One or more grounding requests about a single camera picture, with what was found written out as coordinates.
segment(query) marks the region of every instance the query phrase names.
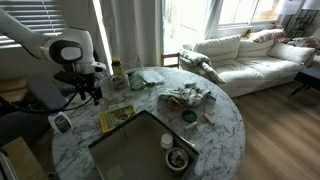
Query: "wooden floor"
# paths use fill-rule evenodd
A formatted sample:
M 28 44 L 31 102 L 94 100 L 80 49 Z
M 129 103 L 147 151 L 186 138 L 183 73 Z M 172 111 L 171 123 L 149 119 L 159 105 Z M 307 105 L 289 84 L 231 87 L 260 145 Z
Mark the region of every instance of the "wooden floor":
M 294 82 L 234 98 L 246 148 L 234 179 L 320 179 L 320 91 Z

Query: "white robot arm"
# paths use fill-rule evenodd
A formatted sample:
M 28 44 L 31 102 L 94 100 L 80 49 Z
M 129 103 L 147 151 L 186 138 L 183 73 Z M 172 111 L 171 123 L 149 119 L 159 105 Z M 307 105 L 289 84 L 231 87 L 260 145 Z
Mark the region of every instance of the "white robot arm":
M 94 60 L 87 31 L 69 28 L 58 36 L 46 36 L 25 27 L 0 7 L 0 33 L 21 44 L 37 59 L 72 64 L 75 73 L 91 74 L 106 69 L 105 64 Z

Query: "white marble tabletop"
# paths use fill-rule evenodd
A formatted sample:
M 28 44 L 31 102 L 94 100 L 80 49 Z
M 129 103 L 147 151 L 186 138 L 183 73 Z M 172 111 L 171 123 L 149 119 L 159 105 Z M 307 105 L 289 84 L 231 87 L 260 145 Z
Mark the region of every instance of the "white marble tabletop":
M 231 179 L 240 165 L 245 130 L 242 117 L 233 103 L 218 86 L 198 75 L 170 68 L 151 68 L 165 78 L 165 83 L 140 91 L 128 88 L 114 91 L 109 80 L 101 83 L 104 99 L 98 106 L 93 103 L 69 114 L 74 125 L 65 134 L 55 134 L 52 144 L 53 160 L 61 179 L 99 179 L 99 173 L 90 156 L 88 145 L 102 136 L 98 114 L 101 111 L 133 104 L 137 111 L 147 110 L 172 128 L 178 135 L 195 144 L 199 160 L 189 179 Z M 188 124 L 181 119 L 182 111 L 170 111 L 158 95 L 164 89 L 183 88 L 187 83 L 211 90 L 217 101 L 204 101 L 197 107 L 185 108 L 198 116 L 195 129 L 185 130 Z M 212 126 L 203 118 L 208 113 L 216 122 Z

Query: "curtain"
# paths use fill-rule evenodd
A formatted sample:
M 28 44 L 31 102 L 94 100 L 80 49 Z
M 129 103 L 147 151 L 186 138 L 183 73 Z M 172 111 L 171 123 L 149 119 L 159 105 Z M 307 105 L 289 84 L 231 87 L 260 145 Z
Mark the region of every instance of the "curtain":
M 113 57 L 126 64 L 160 66 L 161 0 L 104 0 L 104 23 Z
M 203 39 L 211 39 L 218 30 L 223 0 L 209 0 Z

